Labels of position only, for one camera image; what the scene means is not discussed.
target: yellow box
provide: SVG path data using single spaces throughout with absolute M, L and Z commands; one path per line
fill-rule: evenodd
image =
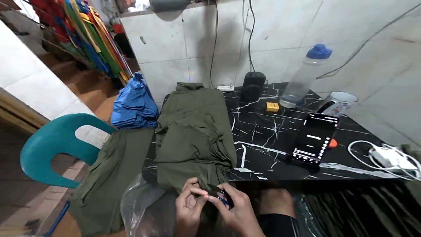
M 279 110 L 279 104 L 278 103 L 272 103 L 272 102 L 266 102 L 266 111 L 268 112 L 278 112 Z

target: phone screen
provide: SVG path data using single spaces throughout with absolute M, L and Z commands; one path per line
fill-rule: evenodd
M 337 117 L 310 113 L 294 142 L 292 157 L 295 160 L 319 165 L 338 126 Z

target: chair backrest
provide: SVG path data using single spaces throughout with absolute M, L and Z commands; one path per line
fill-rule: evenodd
M 25 143 L 20 155 L 23 172 L 30 178 L 50 185 L 76 188 L 79 182 L 67 179 L 51 169 L 51 160 L 58 153 L 67 153 L 92 165 L 99 149 L 79 140 L 75 131 L 91 125 L 109 134 L 115 129 L 99 118 L 87 113 L 74 113 L 61 116 L 42 126 Z

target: black marble table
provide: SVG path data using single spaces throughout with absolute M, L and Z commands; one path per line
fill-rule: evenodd
M 355 140 L 366 140 L 376 145 L 382 141 L 364 129 L 348 116 L 340 118 L 333 138 L 336 148 L 325 152 L 319 170 L 307 169 L 290 164 L 287 155 L 293 140 L 308 112 L 315 112 L 323 99 L 309 92 L 294 109 L 281 107 L 278 112 L 266 112 L 266 102 L 278 102 L 287 83 L 274 83 L 264 86 L 258 101 L 240 101 L 241 87 L 233 92 L 224 92 L 234 145 L 237 150 L 237 166 L 228 173 L 230 180 L 372 180 L 395 178 L 393 175 L 372 170 L 359 163 L 347 150 Z M 155 144 L 152 141 L 148 158 L 145 161 L 143 176 L 156 176 Z M 369 162 L 367 148 L 354 145 L 358 157 Z

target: blue bottle cap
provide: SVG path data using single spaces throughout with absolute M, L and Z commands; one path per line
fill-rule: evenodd
M 331 54 L 331 49 L 326 48 L 324 44 L 318 43 L 307 52 L 306 57 L 311 59 L 328 59 Z

